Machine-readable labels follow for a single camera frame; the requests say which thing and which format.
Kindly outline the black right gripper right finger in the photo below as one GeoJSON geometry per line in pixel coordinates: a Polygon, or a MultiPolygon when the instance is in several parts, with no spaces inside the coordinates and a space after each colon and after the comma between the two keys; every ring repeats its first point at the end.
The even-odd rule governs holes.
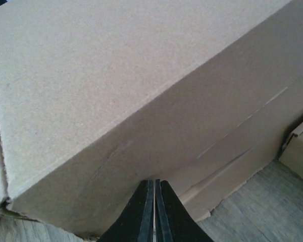
{"type": "Polygon", "coordinates": [[[156,241],[212,241],[191,218],[166,180],[155,186],[156,241]]]}

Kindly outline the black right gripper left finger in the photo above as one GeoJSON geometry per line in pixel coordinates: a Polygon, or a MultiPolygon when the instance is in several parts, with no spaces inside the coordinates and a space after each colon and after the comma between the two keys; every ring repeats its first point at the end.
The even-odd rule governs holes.
{"type": "Polygon", "coordinates": [[[153,241],[153,222],[154,182],[152,180],[143,180],[118,219],[98,241],[153,241]]]}

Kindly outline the large cardboard box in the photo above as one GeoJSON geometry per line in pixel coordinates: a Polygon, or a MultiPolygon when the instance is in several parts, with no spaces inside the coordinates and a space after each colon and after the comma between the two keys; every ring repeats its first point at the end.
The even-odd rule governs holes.
{"type": "Polygon", "coordinates": [[[216,143],[189,170],[197,183],[179,198],[195,221],[210,216],[222,200],[280,156],[303,122],[303,113],[282,116],[264,112],[263,121],[248,120],[216,143]]]}
{"type": "Polygon", "coordinates": [[[0,216],[100,237],[138,184],[303,113],[303,1],[0,6],[0,216]]]}

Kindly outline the large folded cardboard box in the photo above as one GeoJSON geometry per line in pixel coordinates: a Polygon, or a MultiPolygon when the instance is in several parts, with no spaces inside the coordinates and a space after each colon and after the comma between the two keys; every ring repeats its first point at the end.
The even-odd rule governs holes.
{"type": "Polygon", "coordinates": [[[195,221],[210,216],[222,200],[280,156],[303,122],[303,113],[282,116],[264,112],[263,121],[248,120],[216,143],[189,170],[197,183],[179,198],[195,221]]]}

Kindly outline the small folded cardboard box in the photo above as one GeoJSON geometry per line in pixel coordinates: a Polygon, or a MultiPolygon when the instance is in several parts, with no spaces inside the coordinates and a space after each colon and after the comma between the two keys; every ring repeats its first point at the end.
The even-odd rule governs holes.
{"type": "Polygon", "coordinates": [[[288,136],[279,161],[303,179],[303,122],[288,136]]]}

